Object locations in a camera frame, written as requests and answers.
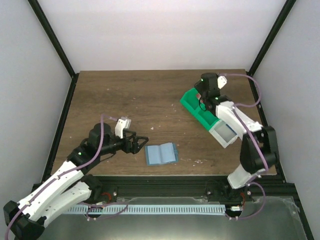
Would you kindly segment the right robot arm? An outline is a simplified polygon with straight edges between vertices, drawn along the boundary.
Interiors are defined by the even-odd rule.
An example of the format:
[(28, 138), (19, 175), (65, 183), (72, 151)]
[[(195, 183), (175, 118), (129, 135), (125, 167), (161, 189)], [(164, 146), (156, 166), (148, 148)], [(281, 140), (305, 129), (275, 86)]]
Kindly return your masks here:
[(272, 126), (263, 126), (252, 120), (239, 107), (252, 108), (261, 102), (261, 91), (257, 81), (249, 76), (257, 90), (258, 99), (254, 104), (234, 103), (220, 90), (219, 80), (228, 74), (203, 73), (194, 88), (200, 94), (200, 101), (205, 110), (225, 122), (241, 139), (240, 164), (228, 175), (227, 180), (232, 189), (240, 189), (250, 184), (262, 173), (268, 172), (279, 160), (276, 131)]

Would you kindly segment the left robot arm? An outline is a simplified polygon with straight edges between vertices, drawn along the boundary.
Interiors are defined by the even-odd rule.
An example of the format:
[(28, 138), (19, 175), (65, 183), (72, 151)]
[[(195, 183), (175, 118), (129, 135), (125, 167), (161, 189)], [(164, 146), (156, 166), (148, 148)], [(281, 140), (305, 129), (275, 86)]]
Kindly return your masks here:
[(4, 238), (8, 239), (12, 232), (17, 240), (37, 240), (69, 208), (97, 202), (102, 195), (102, 183), (89, 171), (104, 155), (113, 157), (118, 151), (137, 154), (148, 140), (129, 130), (129, 124), (121, 119), (114, 130), (107, 123), (96, 124), (52, 176), (20, 201), (5, 204)]

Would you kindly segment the blue card holder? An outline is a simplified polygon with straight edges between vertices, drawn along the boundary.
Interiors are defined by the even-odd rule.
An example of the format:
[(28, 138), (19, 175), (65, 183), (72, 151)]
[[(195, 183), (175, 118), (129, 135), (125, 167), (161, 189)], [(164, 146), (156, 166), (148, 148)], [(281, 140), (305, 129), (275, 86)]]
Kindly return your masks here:
[(175, 164), (179, 161), (177, 146), (172, 142), (146, 146), (145, 157), (148, 166)]

